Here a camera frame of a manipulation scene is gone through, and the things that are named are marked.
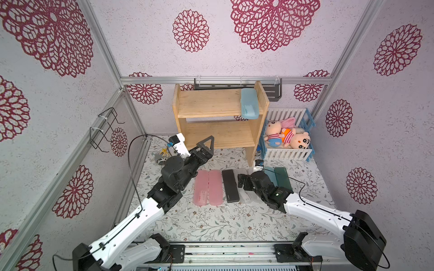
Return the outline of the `orange striped plush doll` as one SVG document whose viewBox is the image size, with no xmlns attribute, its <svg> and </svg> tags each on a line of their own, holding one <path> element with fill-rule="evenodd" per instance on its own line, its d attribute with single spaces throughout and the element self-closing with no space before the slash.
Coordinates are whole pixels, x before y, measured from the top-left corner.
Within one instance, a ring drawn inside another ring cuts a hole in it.
<svg viewBox="0 0 434 271">
<path fill-rule="evenodd" d="M 283 128 L 280 133 L 283 148 L 308 149 L 311 138 L 302 128 Z"/>
</svg>

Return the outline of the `blue white toy crib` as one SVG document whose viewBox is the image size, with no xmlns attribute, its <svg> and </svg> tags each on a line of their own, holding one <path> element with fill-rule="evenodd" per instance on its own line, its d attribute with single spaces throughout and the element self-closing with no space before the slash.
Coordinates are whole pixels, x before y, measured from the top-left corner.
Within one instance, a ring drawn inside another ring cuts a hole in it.
<svg viewBox="0 0 434 271">
<path fill-rule="evenodd" d="M 267 113 L 266 120 L 262 129 L 262 134 L 259 139 L 258 147 L 261 149 L 262 160 L 302 160 L 309 161 L 315 151 L 312 143 L 308 149 L 291 149 L 283 147 L 270 147 L 265 141 L 266 124 L 269 121 L 281 121 L 290 117 L 296 118 L 296 128 L 302 128 L 305 132 L 310 134 L 310 131 L 315 127 L 313 118 L 306 108 L 271 108 Z"/>
</svg>

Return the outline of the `small toy with yellow star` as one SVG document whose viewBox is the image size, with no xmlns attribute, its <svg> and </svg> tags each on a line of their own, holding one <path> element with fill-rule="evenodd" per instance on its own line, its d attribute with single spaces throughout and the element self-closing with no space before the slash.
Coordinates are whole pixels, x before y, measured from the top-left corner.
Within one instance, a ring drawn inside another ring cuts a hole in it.
<svg viewBox="0 0 434 271">
<path fill-rule="evenodd" d="M 169 149 L 167 147 L 162 148 L 159 152 L 154 155 L 154 162 L 158 166 L 164 166 L 168 158 L 172 157 Z"/>
</svg>

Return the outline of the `wooden two-tier shelf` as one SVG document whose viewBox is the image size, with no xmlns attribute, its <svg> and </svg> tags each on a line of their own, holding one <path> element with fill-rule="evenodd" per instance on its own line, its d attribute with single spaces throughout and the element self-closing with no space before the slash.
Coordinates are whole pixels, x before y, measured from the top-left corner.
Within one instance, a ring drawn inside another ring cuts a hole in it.
<svg viewBox="0 0 434 271">
<path fill-rule="evenodd" d="M 262 134 L 270 101 L 260 81 L 254 84 L 258 99 L 259 117 L 248 121 L 199 121 L 188 119 L 205 117 L 234 117 L 241 115 L 241 89 L 186 90 L 175 85 L 172 108 L 179 133 L 185 137 L 188 149 L 209 136 L 214 137 L 216 149 L 244 148 L 250 167 L 255 164 L 255 153 Z"/>
</svg>

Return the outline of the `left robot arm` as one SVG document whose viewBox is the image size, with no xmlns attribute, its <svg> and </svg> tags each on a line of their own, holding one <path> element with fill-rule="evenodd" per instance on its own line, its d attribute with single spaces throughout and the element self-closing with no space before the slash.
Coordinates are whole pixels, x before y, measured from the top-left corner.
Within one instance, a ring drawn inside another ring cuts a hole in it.
<svg viewBox="0 0 434 271">
<path fill-rule="evenodd" d="M 91 245 L 81 243 L 72 252 L 75 271 L 134 271 L 139 265 L 157 259 L 169 258 L 170 244 L 154 234 L 145 242 L 132 242 L 153 222 L 164 216 L 183 196 L 183 190 L 214 154 L 211 135 L 187 149 L 184 136 L 179 133 L 169 138 L 176 155 L 168 158 L 158 182 L 139 206 Z"/>
</svg>

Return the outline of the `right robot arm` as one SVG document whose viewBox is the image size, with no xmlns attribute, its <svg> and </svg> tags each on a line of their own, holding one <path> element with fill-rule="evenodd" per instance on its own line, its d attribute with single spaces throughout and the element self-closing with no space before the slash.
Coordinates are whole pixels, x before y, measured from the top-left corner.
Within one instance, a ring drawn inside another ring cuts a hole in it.
<svg viewBox="0 0 434 271">
<path fill-rule="evenodd" d="M 314 259 L 325 256 L 347 260 L 361 271 L 375 271 L 385 259 L 387 241 L 368 213 L 354 213 L 322 206 L 303 198 L 292 189 L 275 186 L 264 171 L 239 174 L 243 189 L 254 192 L 273 210 L 309 220 L 327 229 L 331 237 L 309 237 L 301 233 L 293 242 L 293 251 Z"/>
</svg>

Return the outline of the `dark green pencil case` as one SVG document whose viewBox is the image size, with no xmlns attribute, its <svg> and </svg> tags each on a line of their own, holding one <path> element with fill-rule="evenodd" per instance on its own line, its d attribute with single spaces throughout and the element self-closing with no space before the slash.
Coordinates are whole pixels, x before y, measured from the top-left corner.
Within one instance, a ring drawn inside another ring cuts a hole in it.
<svg viewBox="0 0 434 271">
<path fill-rule="evenodd" d="M 288 176 L 287 169 L 285 167 L 275 167 L 274 172 L 276 175 L 278 186 L 286 188 L 292 193 L 293 189 L 290 183 L 290 178 Z"/>
</svg>

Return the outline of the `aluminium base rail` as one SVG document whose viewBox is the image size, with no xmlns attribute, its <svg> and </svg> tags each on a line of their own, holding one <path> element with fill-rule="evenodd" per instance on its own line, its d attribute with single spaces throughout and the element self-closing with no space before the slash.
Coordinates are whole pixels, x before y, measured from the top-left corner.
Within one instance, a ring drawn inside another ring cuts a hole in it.
<svg viewBox="0 0 434 271">
<path fill-rule="evenodd" d="M 129 271 L 141 264 L 254 264 L 254 263 L 295 263 L 325 264 L 332 260 L 334 264 L 351 265 L 343 250 L 333 243 L 329 244 L 316 240 L 321 245 L 318 252 L 309 253 L 302 247 L 302 242 L 291 243 L 168 243 L 165 240 L 150 238 L 146 242 L 127 247 L 118 256 L 108 257 L 108 249 L 101 249 L 104 255 L 93 254 L 97 263 L 104 270 Z"/>
</svg>

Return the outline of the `pink plush doll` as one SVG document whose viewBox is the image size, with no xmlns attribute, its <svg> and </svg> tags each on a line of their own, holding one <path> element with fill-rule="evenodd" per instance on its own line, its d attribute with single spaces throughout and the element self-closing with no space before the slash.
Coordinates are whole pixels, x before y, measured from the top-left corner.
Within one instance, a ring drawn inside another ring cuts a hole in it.
<svg viewBox="0 0 434 271">
<path fill-rule="evenodd" d="M 289 147 L 295 134 L 296 118 L 290 117 L 281 121 L 269 121 L 266 124 L 264 141 L 270 147 Z"/>
</svg>

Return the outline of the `clear pencil case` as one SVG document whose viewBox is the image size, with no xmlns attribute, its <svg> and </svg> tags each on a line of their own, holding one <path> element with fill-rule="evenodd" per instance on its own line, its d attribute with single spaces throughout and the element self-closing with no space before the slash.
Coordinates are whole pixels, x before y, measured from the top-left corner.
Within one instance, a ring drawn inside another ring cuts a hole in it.
<svg viewBox="0 0 434 271">
<path fill-rule="evenodd" d="M 247 175 L 247 170 L 246 169 L 234 169 L 234 175 L 235 175 L 235 179 L 236 179 L 236 185 L 237 185 L 237 190 L 238 190 L 238 194 L 240 197 L 240 202 L 243 204 L 249 204 L 252 203 L 252 198 L 250 197 L 250 195 L 244 190 L 244 185 L 243 184 L 239 184 L 240 183 L 240 177 L 239 175 Z"/>
<path fill-rule="evenodd" d="M 262 171 L 262 170 L 260 170 L 259 168 L 253 167 L 253 168 L 251 168 L 251 169 L 248 170 L 248 174 L 251 175 L 252 173 L 259 172 L 259 171 Z M 261 198 L 254 191 L 254 187 L 253 187 L 253 184 L 251 182 L 248 184 L 248 190 L 246 192 L 250 196 L 252 202 L 254 202 L 254 203 L 262 203 Z"/>
</svg>

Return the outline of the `black pencil case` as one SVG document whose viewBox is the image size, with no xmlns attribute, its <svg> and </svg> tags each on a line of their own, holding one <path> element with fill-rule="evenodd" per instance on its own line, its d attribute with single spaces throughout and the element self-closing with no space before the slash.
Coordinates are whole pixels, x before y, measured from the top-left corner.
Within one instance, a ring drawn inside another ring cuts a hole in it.
<svg viewBox="0 0 434 271">
<path fill-rule="evenodd" d="M 235 174 L 232 169 L 222 171 L 223 185 L 228 203 L 237 203 L 240 201 L 240 196 L 237 189 Z"/>
</svg>

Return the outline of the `pink pencil case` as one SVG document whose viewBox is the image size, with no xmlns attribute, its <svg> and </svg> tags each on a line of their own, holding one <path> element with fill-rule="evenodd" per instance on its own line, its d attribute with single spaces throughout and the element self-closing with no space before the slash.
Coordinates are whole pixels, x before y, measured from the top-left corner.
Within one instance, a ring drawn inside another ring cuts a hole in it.
<svg viewBox="0 0 434 271">
<path fill-rule="evenodd" d="M 196 206 L 205 206 L 208 204 L 209 193 L 209 172 L 200 170 L 194 179 L 194 196 L 193 204 Z"/>
<path fill-rule="evenodd" d="M 219 170 L 209 171 L 209 203 L 212 206 L 223 203 L 223 178 Z"/>
</svg>

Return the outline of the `teal pencil case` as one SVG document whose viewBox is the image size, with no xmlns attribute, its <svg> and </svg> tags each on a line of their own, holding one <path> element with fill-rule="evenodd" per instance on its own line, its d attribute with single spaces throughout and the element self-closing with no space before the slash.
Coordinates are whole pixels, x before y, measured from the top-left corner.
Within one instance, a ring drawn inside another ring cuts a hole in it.
<svg viewBox="0 0 434 271">
<path fill-rule="evenodd" d="M 273 183 L 274 186 L 278 186 L 276 173 L 274 168 L 272 167 L 264 167 L 265 174 L 269 177 L 270 181 Z"/>
</svg>

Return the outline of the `light blue pencil case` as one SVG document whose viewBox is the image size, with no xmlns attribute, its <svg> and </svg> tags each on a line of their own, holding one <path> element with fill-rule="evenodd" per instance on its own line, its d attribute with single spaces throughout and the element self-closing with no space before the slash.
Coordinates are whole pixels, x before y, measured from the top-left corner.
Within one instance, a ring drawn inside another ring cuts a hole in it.
<svg viewBox="0 0 434 271">
<path fill-rule="evenodd" d="M 257 92 L 253 88 L 242 88 L 241 90 L 241 117 L 248 120 L 259 117 Z"/>
</svg>

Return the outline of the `black wall shelf rack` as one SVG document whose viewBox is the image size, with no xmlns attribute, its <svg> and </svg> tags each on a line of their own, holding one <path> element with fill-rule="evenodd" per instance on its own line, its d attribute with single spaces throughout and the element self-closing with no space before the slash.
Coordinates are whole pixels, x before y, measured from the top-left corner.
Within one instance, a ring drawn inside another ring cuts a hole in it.
<svg viewBox="0 0 434 271">
<path fill-rule="evenodd" d="M 227 90 L 227 89 L 241 89 L 241 88 L 254 88 L 255 82 L 236 81 L 222 81 L 222 82 L 201 82 L 199 79 L 194 79 L 194 90 Z M 263 89 L 269 98 L 270 102 L 278 102 L 283 93 L 282 80 L 278 79 L 272 84 L 262 84 Z"/>
</svg>

